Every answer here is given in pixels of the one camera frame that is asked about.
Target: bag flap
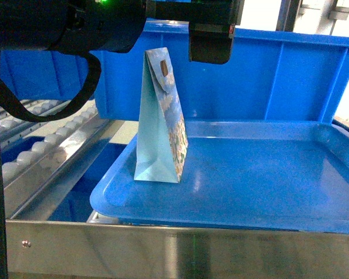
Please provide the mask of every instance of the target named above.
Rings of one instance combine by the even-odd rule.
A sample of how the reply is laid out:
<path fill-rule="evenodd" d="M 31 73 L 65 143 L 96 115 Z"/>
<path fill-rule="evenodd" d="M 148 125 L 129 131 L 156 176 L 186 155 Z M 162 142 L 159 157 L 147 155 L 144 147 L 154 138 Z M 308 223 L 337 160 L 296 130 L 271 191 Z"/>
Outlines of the bag flap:
<path fill-rule="evenodd" d="M 173 67 L 167 48 L 157 48 L 145 51 L 149 67 L 155 79 L 167 94 L 177 92 Z"/>

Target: metal frame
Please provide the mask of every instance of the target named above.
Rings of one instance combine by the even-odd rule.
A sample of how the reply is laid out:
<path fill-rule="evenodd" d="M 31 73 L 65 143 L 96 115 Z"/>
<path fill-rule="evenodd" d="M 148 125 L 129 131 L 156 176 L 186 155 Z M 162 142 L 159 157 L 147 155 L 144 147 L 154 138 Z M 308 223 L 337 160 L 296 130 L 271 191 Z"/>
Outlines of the metal frame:
<path fill-rule="evenodd" d="M 301 4 L 302 0 L 282 0 L 276 31 L 293 31 Z"/>
<path fill-rule="evenodd" d="M 7 222 L 9 271 L 109 278 L 349 278 L 349 235 Z"/>

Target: screw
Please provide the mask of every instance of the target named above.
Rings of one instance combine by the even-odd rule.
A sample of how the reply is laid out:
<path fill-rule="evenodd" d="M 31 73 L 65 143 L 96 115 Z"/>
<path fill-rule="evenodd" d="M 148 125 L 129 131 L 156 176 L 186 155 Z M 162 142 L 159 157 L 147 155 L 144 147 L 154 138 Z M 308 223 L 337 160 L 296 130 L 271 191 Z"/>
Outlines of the screw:
<path fill-rule="evenodd" d="M 24 248 L 30 248 L 31 247 L 31 242 L 28 240 L 22 241 L 22 247 Z"/>

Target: metal rail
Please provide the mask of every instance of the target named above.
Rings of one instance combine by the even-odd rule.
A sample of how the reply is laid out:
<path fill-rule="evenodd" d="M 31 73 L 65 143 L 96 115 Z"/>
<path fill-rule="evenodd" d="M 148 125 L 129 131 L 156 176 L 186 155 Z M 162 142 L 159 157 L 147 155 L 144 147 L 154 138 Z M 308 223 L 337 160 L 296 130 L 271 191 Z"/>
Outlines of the metal rail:
<path fill-rule="evenodd" d="M 9 270 L 108 278 L 349 278 L 349 235 L 9 220 Z"/>
<path fill-rule="evenodd" d="M 115 125 L 115 132 L 122 123 L 121 121 Z M 79 159 L 80 155 L 100 140 L 111 125 L 111 121 L 102 120 L 96 115 L 57 148 L 44 154 L 44 157 L 23 170 L 22 174 L 13 181 L 8 181 L 4 189 L 7 218 L 15 217 L 24 210 L 42 190 L 46 189 L 54 179 L 64 173 L 75 160 Z"/>
<path fill-rule="evenodd" d="M 51 115 L 53 113 L 56 113 L 56 112 L 62 110 L 67 104 L 68 104 L 67 102 L 63 102 L 61 104 L 58 104 L 55 107 L 51 108 L 50 110 L 42 113 L 41 115 L 45 116 L 45 115 Z M 6 146 L 19 140 L 20 138 L 24 137 L 25 135 L 32 133 L 33 131 L 39 129 L 40 127 L 42 127 L 44 125 L 46 125 L 46 123 L 33 123 L 33 122 L 21 121 L 14 128 L 11 128 L 10 130 L 6 130 L 6 131 L 0 133 L 1 149 L 4 149 Z"/>
<path fill-rule="evenodd" d="M 55 172 L 49 171 L 46 187 L 41 186 L 41 192 L 18 208 L 12 214 L 12 219 L 48 220 L 123 123 L 124 121 L 101 120 L 96 116 L 96 119 L 90 120 L 90 123 L 76 131 L 59 148 L 51 152 L 41 164 L 45 162 L 48 165 L 55 164 L 54 157 L 57 158 L 56 164 L 59 164 L 60 158 L 56 154 L 60 154 L 60 150 L 67 153 L 67 159 Z"/>

